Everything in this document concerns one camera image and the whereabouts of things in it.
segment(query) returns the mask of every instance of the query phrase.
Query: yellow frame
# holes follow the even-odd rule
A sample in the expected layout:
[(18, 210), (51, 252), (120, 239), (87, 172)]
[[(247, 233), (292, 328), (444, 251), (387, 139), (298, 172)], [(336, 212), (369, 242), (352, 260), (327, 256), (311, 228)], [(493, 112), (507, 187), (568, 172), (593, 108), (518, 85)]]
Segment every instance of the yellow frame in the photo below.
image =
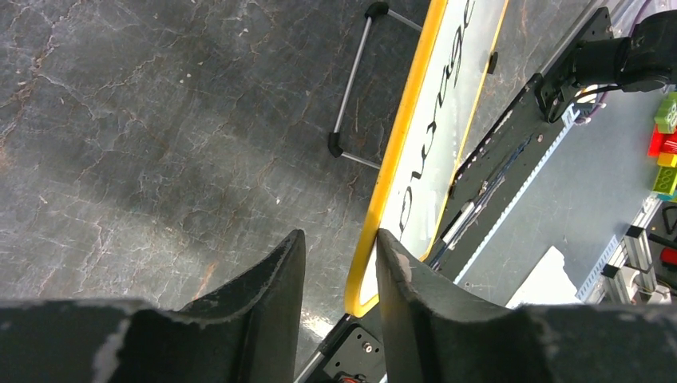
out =
[[(353, 257), (353, 262), (350, 265), (350, 271), (348, 272), (348, 279), (346, 281), (345, 308), (348, 314), (354, 315), (356, 317), (362, 317), (378, 303), (378, 295), (370, 299), (365, 305), (360, 303), (359, 295), (362, 288), (362, 281), (364, 280), (364, 273), (366, 271), (367, 263), (369, 262), (371, 249), (374, 247), (374, 241), (376, 240), (376, 231), (381, 225), (381, 218), (383, 217), (383, 212), (386, 207), (386, 200), (390, 194), (390, 189), (392, 187), (395, 172), (398, 169), (404, 143), (409, 133), (411, 119), (414, 116), (414, 107), (418, 103), (418, 96), (421, 92), (421, 87), (423, 86), (423, 78), (428, 71), (430, 57), (432, 56), (433, 47), (437, 41), (437, 35), (439, 34), (442, 18), (449, 1), (453, 0), (432, 0), (430, 3), (430, 8), (428, 9), (428, 14), (426, 15), (426, 21), (423, 24), (423, 31), (421, 32), (421, 37), (418, 40), (419, 43), (411, 64), (409, 76), (406, 80), (398, 114), (395, 116), (393, 131), (390, 134), (390, 139), (386, 147), (386, 153), (383, 156), (381, 171), (378, 173), (376, 186), (374, 187), (374, 193), (371, 196), (369, 208), (366, 212), (366, 218), (364, 220), (364, 225), (362, 226), (362, 234), (360, 235), (358, 245), (355, 248), (355, 255)], [(491, 45), (490, 51), (492, 52), (494, 46), (496, 45), (498, 34), (501, 31), (501, 26), (503, 25), (503, 18), (505, 17), (505, 10), (508, 8), (508, 1), (509, 0), (505, 0), (503, 5), (501, 18), (498, 22), (496, 33), (494, 34)], [(479, 89), (475, 95), (473, 110), (470, 112), (468, 126), (465, 127), (465, 133), (463, 134), (463, 140), (461, 141), (461, 148), (458, 151), (456, 164), (460, 163), (461, 161), (461, 154), (463, 152), (463, 148), (465, 147), (465, 140), (468, 138), (470, 124), (472, 123), (475, 111), (477, 110), (477, 102), (480, 100), (480, 93), (482, 86), (484, 86), (486, 70), (488, 66), (489, 63), (487, 62), (480, 80)], [(442, 206), (446, 205), (446, 198), (447, 197), (445, 197)], [(442, 214), (439, 214), (437, 218), (438, 227), (441, 217)], [(426, 250), (425, 254), (420, 258), (420, 260), (425, 260), (428, 257), (433, 243), (434, 240), (430, 242), (430, 245), (428, 245), (428, 250)]]

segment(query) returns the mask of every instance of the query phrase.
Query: red object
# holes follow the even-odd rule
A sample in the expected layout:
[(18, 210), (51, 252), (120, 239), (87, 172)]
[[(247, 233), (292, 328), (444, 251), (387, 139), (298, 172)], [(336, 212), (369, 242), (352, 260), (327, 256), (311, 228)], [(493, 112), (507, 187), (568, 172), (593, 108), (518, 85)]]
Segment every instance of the red object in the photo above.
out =
[(672, 250), (670, 248), (664, 248), (660, 252), (660, 260), (665, 263), (677, 266), (677, 250)]
[(658, 127), (654, 126), (654, 132), (651, 134), (651, 143), (647, 156), (657, 157), (661, 152), (677, 154), (677, 136), (662, 134), (658, 132)]

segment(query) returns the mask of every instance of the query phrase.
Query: green lego brick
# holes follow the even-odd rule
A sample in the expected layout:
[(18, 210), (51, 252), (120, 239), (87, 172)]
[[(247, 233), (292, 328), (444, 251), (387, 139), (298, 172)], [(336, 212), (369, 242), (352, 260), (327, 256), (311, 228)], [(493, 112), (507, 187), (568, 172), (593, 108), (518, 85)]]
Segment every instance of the green lego brick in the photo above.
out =
[(675, 132), (677, 125), (677, 100), (670, 97), (660, 103), (658, 112), (654, 117), (658, 131), (663, 134), (672, 134)]
[(677, 168), (660, 167), (653, 191), (660, 194), (672, 195), (677, 188)]

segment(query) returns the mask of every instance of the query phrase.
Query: black joint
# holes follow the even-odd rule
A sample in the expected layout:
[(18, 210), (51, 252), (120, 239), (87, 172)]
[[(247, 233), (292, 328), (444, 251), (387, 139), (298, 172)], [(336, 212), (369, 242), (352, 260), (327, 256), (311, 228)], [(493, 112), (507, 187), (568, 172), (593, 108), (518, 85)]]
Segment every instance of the black joint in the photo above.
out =
[(339, 158), (343, 154), (343, 149), (341, 149), (338, 143), (340, 137), (341, 133), (329, 133), (329, 142), (327, 143), (327, 147), (329, 148), (329, 153), (331, 153), (331, 155), (335, 158)]
[(491, 53), (487, 74), (493, 74), (496, 71), (496, 64), (498, 64), (498, 52)]
[(364, 17), (371, 18), (371, 20), (373, 21), (378, 16), (387, 15), (388, 10), (390, 10), (390, 6), (388, 5), (387, 2), (372, 2), (369, 8), (366, 9)]

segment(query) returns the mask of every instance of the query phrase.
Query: yellow toy block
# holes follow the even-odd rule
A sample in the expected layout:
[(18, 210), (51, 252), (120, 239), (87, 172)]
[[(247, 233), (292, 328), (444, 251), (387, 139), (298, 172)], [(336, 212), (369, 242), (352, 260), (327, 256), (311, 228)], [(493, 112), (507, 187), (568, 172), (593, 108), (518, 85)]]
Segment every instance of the yellow toy block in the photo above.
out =
[(677, 154), (660, 153), (658, 155), (658, 165), (666, 168), (677, 167)]
[(677, 188), (677, 169), (660, 167), (653, 191), (660, 194), (672, 195)]

